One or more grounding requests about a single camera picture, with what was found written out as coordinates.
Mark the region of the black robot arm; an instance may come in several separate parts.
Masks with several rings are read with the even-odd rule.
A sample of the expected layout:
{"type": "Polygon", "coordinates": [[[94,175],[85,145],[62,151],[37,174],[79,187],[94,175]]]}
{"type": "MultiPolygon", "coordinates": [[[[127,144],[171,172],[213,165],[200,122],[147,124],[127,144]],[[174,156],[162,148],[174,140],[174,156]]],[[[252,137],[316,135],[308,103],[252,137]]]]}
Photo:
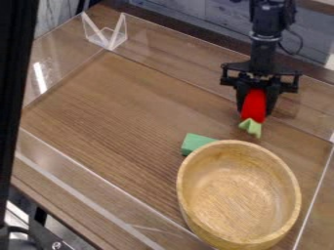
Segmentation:
{"type": "Polygon", "coordinates": [[[277,48],[285,52],[282,34],[293,32],[296,23],[296,0],[250,0],[250,59],[222,64],[221,84],[237,90],[238,112],[244,112],[252,90],[264,96],[264,115],[276,108],[280,95],[300,91],[302,73],[280,65],[277,48]]]}

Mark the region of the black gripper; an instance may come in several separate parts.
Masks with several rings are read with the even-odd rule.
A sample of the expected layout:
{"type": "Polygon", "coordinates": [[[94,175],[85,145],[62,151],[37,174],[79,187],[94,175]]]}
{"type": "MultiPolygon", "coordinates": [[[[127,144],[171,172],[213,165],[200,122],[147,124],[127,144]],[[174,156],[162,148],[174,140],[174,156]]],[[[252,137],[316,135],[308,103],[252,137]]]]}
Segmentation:
{"type": "Polygon", "coordinates": [[[276,64],[268,71],[254,70],[252,62],[226,62],[222,64],[221,84],[237,87],[238,111],[242,111],[250,86],[266,89],[266,115],[270,115],[281,93],[300,91],[304,74],[284,65],[276,64]]]}

